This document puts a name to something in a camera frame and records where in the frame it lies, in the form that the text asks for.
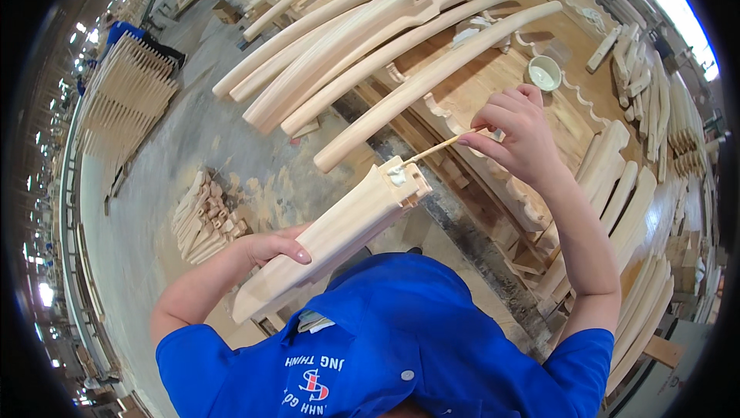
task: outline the blue uniform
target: blue uniform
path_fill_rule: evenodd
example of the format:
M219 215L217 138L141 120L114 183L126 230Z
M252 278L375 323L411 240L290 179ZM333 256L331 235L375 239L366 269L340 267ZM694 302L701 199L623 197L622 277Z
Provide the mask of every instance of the blue uniform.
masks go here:
M233 351L207 325L157 346L162 383L189 416L377 416L406 397L433 416L596 416L614 336L563 340L544 365L522 354L445 265L376 255L306 309L335 325L278 334Z
M137 28L128 22L122 22L119 20L110 27L108 39L105 43L115 44L127 31L129 31L131 35L137 39L143 38L143 35L146 33L146 31L142 30L141 28Z

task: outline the glue bowl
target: glue bowl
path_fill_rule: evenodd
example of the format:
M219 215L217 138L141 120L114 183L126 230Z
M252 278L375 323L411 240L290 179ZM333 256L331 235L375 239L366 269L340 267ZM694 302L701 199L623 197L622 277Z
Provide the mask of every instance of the glue bowl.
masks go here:
M560 67L557 62L546 55L538 55L527 65L527 81L539 87L543 92L552 92L560 87Z

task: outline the hand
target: hand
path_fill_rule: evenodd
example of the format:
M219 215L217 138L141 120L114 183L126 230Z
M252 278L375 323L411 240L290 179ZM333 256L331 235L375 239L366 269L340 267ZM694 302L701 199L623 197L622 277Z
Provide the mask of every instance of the hand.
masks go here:
M538 87L522 84L516 90L493 94L470 126L487 126L491 132L501 128L506 136L499 143L483 134L469 133L460 136L458 144L493 158L541 195L558 178L572 177L557 154Z
M254 265L261 267L277 255L288 256L300 264L309 264L311 262L309 252L295 238L311 224L309 222L276 232L245 235L237 238L235 243L244 250L252 267Z

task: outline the person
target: person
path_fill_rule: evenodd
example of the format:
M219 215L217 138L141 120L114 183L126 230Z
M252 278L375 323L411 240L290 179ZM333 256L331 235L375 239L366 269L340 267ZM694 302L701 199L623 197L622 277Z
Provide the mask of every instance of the person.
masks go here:
M85 95L86 87L82 82L82 75L77 75L77 93L80 94L80 97Z
M131 33L133 37L141 39L144 44L152 47L155 52L161 54L162 56L172 57L178 63L178 69L181 69L185 65L185 60L187 59L186 54L181 53L180 51L175 50L164 44L160 44L159 42L157 42L156 39L152 37L151 34L149 34L149 31L137 28L128 22L118 20L116 16L114 16L112 13L109 13L105 17L104 29L108 30L108 39L105 42L105 49L103 49L103 52L98 57L96 64L103 62L106 55L108 55L110 48L116 42L118 42L118 40L124 34L126 34L126 32L128 32Z
M558 224L577 298L542 365L476 308L455 272L411 253L366 258L278 334L230 349L206 316L255 265L279 254L310 263L295 240L305 226L288 228L235 240L160 296L151 335L180 416L596 416L619 318L619 273L542 105L528 84L494 94L471 127L501 128L503 141L468 133L458 142L531 185ZM317 319L325 328L306 331Z

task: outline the shirt logo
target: shirt logo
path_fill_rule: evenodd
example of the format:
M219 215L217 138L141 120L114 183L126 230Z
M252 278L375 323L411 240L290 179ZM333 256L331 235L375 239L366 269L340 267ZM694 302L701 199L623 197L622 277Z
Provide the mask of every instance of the shirt logo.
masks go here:
M298 386L298 388L311 393L311 395L309 396L309 402L313 402L315 400L324 400L328 397L328 387L318 382L318 368L306 370L303 373L303 378L306 380L306 386Z

